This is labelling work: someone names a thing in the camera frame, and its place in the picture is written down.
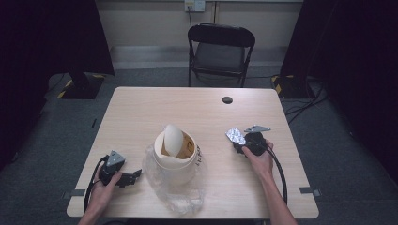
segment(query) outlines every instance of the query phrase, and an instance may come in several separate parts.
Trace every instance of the black chair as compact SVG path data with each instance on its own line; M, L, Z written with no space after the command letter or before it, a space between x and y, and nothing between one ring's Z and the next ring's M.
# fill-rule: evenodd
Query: black chair
M191 86L191 72L237 77L243 87L255 37L249 30L214 23L197 24L188 32L190 43L190 65L188 86Z

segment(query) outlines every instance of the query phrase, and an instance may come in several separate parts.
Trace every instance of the black cable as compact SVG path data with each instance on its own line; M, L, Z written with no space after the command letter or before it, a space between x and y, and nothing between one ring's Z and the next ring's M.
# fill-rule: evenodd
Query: black cable
M88 200L90 199L90 195L91 195L91 190L93 189L93 186L99 181L94 182L94 178L96 177L97 174L97 170L101 164L102 161L107 161L109 158L108 155L106 155L105 157L102 157L99 162L97 163L96 169L93 172L93 175L91 176L91 180L90 183L88 184L88 188L87 191L85 192L85 196L84 196L84 211L87 209L88 206Z
M314 50L313 50L313 56L312 56L311 61L310 61L310 65L307 67L307 74L306 74L307 76L310 74L310 69L311 69L311 67L312 67L312 64L314 63L315 58L317 57L317 53L319 52L319 48L320 48L320 46L321 46L321 41L322 41L322 39L323 39L322 37L326 34L326 31L327 31L327 28L328 28L329 23L330 23L330 21L331 21L332 15L333 15L333 13L334 13L334 11L335 11L335 9L336 9L336 7L337 7L338 4L339 4L339 1L336 1L336 2L334 3L333 8L332 8L332 10L331 10L331 13L330 13L329 16L328 16L328 20L327 20L327 22L326 22L326 25L324 26L324 29L322 30L321 38L320 38L319 41L317 41L317 43L316 43L316 46L315 46L315 48L314 48ZM303 108L302 111L298 112L298 114L296 114L296 115L288 122L288 124L290 124L291 122L293 122L293 120L296 119L296 118L299 116L299 114L301 114L305 109L308 109L309 107L311 107L311 106L313 106L313 105L315 105L315 104L310 104L310 105L308 105L308 106L305 106L305 108Z
M264 150L266 150L272 156L272 158L274 159L275 164L276 164L276 166L278 168L278 171L279 171L279 175L280 175L281 180L282 180L283 200L287 204L287 184L286 184L286 179L284 177L284 173L283 173L283 169L282 169L281 163L279 162L278 158L276 157L276 155L275 155L275 153L273 152L272 149L263 146L262 142L257 142L256 140L254 140L252 138L250 138L250 141L255 143L257 146L260 146Z
M265 148L266 151L272 156L272 158L275 161L276 166L278 167L278 171L279 171L279 175L281 176L281 180L282 180L282 187L283 187L283 200L284 202L287 204L287 184L286 184L286 179L284 178L284 173L283 173L283 169L281 166L281 163L279 162L279 160L276 158L275 153L272 151L272 149L268 149Z
M216 18L217 18L217 15L219 14L219 12L217 11L217 8L219 8L219 6L217 6L218 5L217 1L213 2L213 4L214 4L214 11L215 11L215 13L213 13L213 23L216 23Z
M190 15L190 27L192 27L192 7L188 7L188 14Z
M319 100L319 101L316 102L316 100L317 100L317 99L319 98L319 96L321 95L323 89L324 89L324 83L322 82L322 86L321 86L321 88L319 89L319 91L318 91L318 93L316 94L316 96L315 96L314 99L311 99L310 102L308 102L306 105L304 105L303 107L301 107L301 109L298 109L298 110L295 110L295 111L292 111L292 112L286 112L284 115L289 115L289 114L298 112L295 116L293 116L292 119L290 119L290 121L288 122L288 124L292 123L293 120L295 120L295 119L296 119L302 112L304 112L306 109L308 109L308 108L310 108L310 107L312 107L312 106L314 106L314 105L316 105L316 104L318 104L318 103L324 101L327 97L325 97L325 98L323 98L322 100Z

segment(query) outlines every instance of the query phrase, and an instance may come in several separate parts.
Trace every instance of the wall outlet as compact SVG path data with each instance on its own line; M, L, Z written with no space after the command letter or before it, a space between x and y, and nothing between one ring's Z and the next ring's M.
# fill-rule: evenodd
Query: wall outlet
M190 7L191 11L195 11L195 0L184 0L185 11L190 11L189 10Z

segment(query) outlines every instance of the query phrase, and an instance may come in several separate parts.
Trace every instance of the chair seat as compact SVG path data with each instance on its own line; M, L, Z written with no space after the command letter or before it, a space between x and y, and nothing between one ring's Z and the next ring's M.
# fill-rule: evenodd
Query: chair seat
M245 49L242 47L199 43L193 68L241 73Z

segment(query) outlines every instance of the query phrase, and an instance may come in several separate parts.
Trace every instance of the white bucket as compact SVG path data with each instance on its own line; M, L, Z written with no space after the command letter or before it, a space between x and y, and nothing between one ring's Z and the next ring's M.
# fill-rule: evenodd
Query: white bucket
M189 182L195 175L197 145L191 135L183 132L184 144L178 157L164 154L164 131L156 138L154 158L163 170L169 184L183 185Z

